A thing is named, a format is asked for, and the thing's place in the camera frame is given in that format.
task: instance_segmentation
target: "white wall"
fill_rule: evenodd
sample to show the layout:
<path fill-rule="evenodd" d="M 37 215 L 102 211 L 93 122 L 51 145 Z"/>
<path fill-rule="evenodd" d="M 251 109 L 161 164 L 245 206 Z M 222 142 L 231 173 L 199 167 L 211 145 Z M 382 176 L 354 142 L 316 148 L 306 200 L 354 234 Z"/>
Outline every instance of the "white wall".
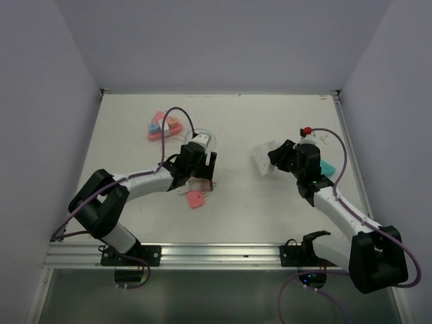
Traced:
<path fill-rule="evenodd" d="M 325 92 L 391 0 L 56 0 L 100 87 Z"/>
<path fill-rule="evenodd" d="M 0 1 L 0 323 L 23 323 L 99 91 L 52 0 Z"/>
<path fill-rule="evenodd" d="M 431 15 L 431 1 L 394 0 L 342 91 L 373 214 L 401 231 L 423 267 L 406 291 L 417 323 L 432 320 Z"/>

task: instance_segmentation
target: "small pink object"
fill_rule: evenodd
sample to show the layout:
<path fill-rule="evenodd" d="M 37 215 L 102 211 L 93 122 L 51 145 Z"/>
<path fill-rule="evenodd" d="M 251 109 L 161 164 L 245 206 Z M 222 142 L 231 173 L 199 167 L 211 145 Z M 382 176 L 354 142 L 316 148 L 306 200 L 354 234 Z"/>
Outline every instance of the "small pink object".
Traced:
<path fill-rule="evenodd" d="M 205 204 L 204 196 L 201 190 L 189 191 L 186 194 L 190 208 L 198 208 Z"/>
<path fill-rule="evenodd" d="M 155 117 L 152 120 L 152 123 L 157 124 L 159 123 L 159 120 L 163 119 L 163 116 L 165 116 L 165 113 L 162 111 L 157 111 Z M 168 124 L 168 119 L 170 119 L 171 117 L 168 116 L 167 120 L 165 120 L 165 126 L 164 128 L 169 128 L 169 124 Z M 177 123 L 176 127 L 173 128 L 169 128 L 169 135 L 166 137 L 170 137 L 173 135 L 176 135 L 178 133 L 180 133 L 183 129 L 183 126 L 181 125 L 181 123 Z M 148 139 L 149 140 L 160 140 L 162 137 L 162 132 L 157 132 L 156 134 L 151 134 L 150 132 L 148 132 Z"/>

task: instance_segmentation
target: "cable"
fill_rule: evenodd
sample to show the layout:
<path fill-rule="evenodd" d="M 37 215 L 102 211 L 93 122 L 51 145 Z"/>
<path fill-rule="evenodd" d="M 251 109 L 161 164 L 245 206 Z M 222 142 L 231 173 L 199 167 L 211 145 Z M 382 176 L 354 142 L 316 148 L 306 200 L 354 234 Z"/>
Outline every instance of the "cable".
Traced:
<path fill-rule="evenodd" d="M 63 238 L 70 238 L 72 236 L 77 236 L 77 235 L 82 235 L 82 234 L 88 234 L 88 232 L 87 231 L 77 231 L 77 232 L 67 233 L 67 234 L 63 234 L 63 235 L 57 235 L 55 237 L 55 239 L 59 240 L 59 239 L 63 239 Z"/>
<path fill-rule="evenodd" d="M 348 164 L 348 151 L 346 150 L 346 146 L 345 146 L 345 143 L 342 140 L 342 138 L 336 132 L 334 132 L 333 130 L 329 130 L 327 128 L 313 128 L 312 131 L 323 131 L 323 132 L 328 132 L 328 133 L 332 134 L 333 136 L 335 136 L 337 138 L 337 140 L 341 144 L 342 149 L 344 151 L 344 165 L 342 166 L 342 170 L 340 172 L 340 175 L 339 175 L 339 177 L 337 177 L 337 179 L 335 181 L 335 184 L 333 186 L 333 194 L 336 197 L 336 200 L 355 219 L 357 219 L 358 221 L 361 221 L 368 228 L 370 228 L 371 230 L 377 232 L 378 234 L 382 235 L 383 237 L 387 238 L 388 240 L 392 241 L 394 244 L 396 244 L 402 250 L 404 250 L 406 252 L 406 254 L 410 256 L 412 262 L 414 263 L 414 266 L 416 268 L 416 277 L 415 277 L 415 279 L 412 282 L 410 282 L 410 283 L 400 283 L 398 285 L 395 285 L 394 287 L 397 287 L 397 288 L 411 288 L 411 287 L 414 287 L 415 285 L 417 285 L 420 282 L 420 280 L 421 280 L 422 273 L 421 273 L 420 263 L 417 260 L 417 258 L 414 256 L 414 253 L 412 253 L 412 251 L 407 246 L 403 245 L 403 243 L 401 243 L 399 240 L 395 239 L 393 236 L 390 236 L 389 234 L 385 233 L 384 231 L 382 231 L 378 227 L 375 227 L 374 225 L 371 225 L 367 221 L 364 221 L 364 219 L 360 215 L 358 215 L 355 211 L 353 211 L 341 198 L 338 198 L 338 192 L 337 192 L 338 184 L 339 184 L 340 180 L 342 179 L 342 176 L 344 175 L 345 170 L 346 170 L 346 166 Z"/>
<path fill-rule="evenodd" d="M 120 286 L 120 287 L 122 287 L 124 289 L 130 290 L 130 289 L 140 288 L 143 285 L 145 285 L 147 283 L 147 281 L 150 279 L 150 275 L 151 275 L 151 269 L 150 269 L 149 264 L 146 261 L 144 261 L 144 260 L 142 260 L 140 258 L 136 258 L 134 256 L 128 256 L 126 254 L 120 253 L 119 251 L 117 251 L 116 249 L 114 249 L 114 247 L 112 247 L 112 246 L 111 246 L 111 248 L 113 249 L 114 253 L 117 256 L 119 256 L 119 257 L 121 257 L 123 259 L 126 259 L 126 260 L 136 261 L 136 262 L 138 262 L 138 263 L 140 263 L 142 265 L 143 270 L 144 270 L 144 268 L 147 268 L 147 270 L 148 270 L 147 271 L 147 275 L 145 277 L 144 276 L 142 277 L 142 279 L 141 279 L 141 281 L 140 281 L 139 284 L 133 285 L 133 286 L 124 285 L 124 286 Z"/>
<path fill-rule="evenodd" d="M 108 189 L 125 182 L 126 178 L 118 179 L 117 181 L 114 181 L 110 184 L 107 184 L 106 186 L 103 186 L 101 189 L 97 190 L 94 194 L 92 194 L 90 197 L 88 197 L 82 204 L 80 204 L 78 207 L 76 207 L 67 217 L 64 221 L 61 222 L 61 224 L 54 229 L 54 232 L 51 234 L 52 240 L 59 240 L 62 238 L 62 236 L 57 236 L 57 234 L 70 222 L 72 218 L 76 216 L 90 201 L 95 199 L 98 195 L 104 193 Z"/>
<path fill-rule="evenodd" d="M 162 132 L 162 136 L 161 136 L 161 142 L 162 142 L 162 157 L 161 157 L 161 162 L 160 162 L 160 164 L 157 166 L 155 173 L 158 172 L 158 171 L 162 168 L 163 161 L 164 161 L 164 159 L 165 159 L 165 137 L 164 137 L 164 135 L 163 135 L 163 131 L 164 131 L 164 129 L 165 129 L 165 121 L 167 120 L 167 117 L 168 117 L 169 113 L 171 113 L 173 110 L 180 110 L 182 113 L 184 113 L 184 114 L 186 115 L 186 117 L 187 117 L 188 120 L 189 120 L 190 127 L 192 128 L 192 133 L 194 134 L 194 136 L 196 135 L 196 133 L 195 133 L 195 128 L 194 128 L 194 123 L 192 123 L 192 120 L 190 119 L 190 116 L 189 116 L 189 114 L 187 113 L 187 111 L 184 110 L 184 109 L 181 108 L 181 107 L 172 107 L 172 108 L 169 108 L 169 109 L 167 110 L 167 113 L 163 116 L 163 119 L 162 119 L 162 129 L 161 129 L 161 132 Z"/>
<path fill-rule="evenodd" d="M 331 275 L 348 275 L 348 273 L 344 270 L 310 270 L 310 271 L 299 272 L 299 273 L 296 273 L 295 275 L 292 275 L 290 278 L 288 278 L 287 282 L 281 287 L 279 294 L 277 295 L 277 313 L 279 314 L 279 319 L 280 319 L 282 324 L 286 324 L 286 322 L 284 321 L 284 314 L 282 313 L 282 305 L 281 305 L 282 304 L 282 294 L 284 293 L 286 286 L 288 286 L 288 284 L 293 279 L 296 279 L 297 277 L 300 277 L 302 275 L 315 274 L 315 273 L 328 273 Z M 339 307 L 339 309 L 342 312 L 342 316 L 344 317 L 344 322 L 345 323 L 348 322 L 348 318 L 346 316 L 346 311 L 344 310 L 342 305 L 335 298 L 333 298 L 327 292 L 324 292 L 322 290 L 315 290 L 312 287 L 309 287 L 309 286 L 307 286 L 307 287 L 320 293 L 320 294 L 322 294 L 322 295 L 324 295 L 324 296 L 326 296 L 327 298 L 331 299 L 332 301 L 334 301 L 334 303 Z"/>

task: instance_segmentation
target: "white table surface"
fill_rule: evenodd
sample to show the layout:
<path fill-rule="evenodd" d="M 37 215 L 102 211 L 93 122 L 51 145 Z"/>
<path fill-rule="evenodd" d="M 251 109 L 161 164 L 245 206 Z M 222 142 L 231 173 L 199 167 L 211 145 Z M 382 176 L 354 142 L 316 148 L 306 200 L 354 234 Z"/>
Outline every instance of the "white table surface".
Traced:
<path fill-rule="evenodd" d="M 110 173 L 150 169 L 158 163 L 161 143 L 147 140 L 147 125 L 157 110 L 186 109 L 196 128 L 217 138 L 214 192 L 198 209 L 174 192 L 154 193 L 129 202 L 120 217 L 141 242 L 162 243 L 282 243 L 289 238 L 327 230 L 342 233 L 298 192 L 293 175 L 275 171 L 260 175 L 251 155 L 255 145 L 289 138 L 297 141 L 301 127 L 326 127 L 342 134 L 330 96 L 315 95 L 186 95 L 107 94 L 94 128 L 80 187 L 100 168 Z M 187 128 L 181 112 L 173 112 Z M 318 134 L 321 155 L 337 169 L 342 148 L 329 134 Z M 167 156 L 179 151 L 181 141 L 167 141 Z M 362 210 L 350 163 L 340 190 Z M 67 232 L 82 230 L 73 220 Z M 67 239 L 87 242 L 89 235 Z"/>

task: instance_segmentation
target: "teal block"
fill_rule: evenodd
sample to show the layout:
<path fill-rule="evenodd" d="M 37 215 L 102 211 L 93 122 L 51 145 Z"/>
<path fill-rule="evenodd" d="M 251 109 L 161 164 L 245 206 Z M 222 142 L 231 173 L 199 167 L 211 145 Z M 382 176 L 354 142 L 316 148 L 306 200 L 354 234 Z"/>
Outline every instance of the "teal block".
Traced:
<path fill-rule="evenodd" d="M 321 174 L 326 177 L 331 177 L 336 172 L 336 168 L 324 160 L 321 159 L 321 162 L 319 163 L 321 166 Z"/>

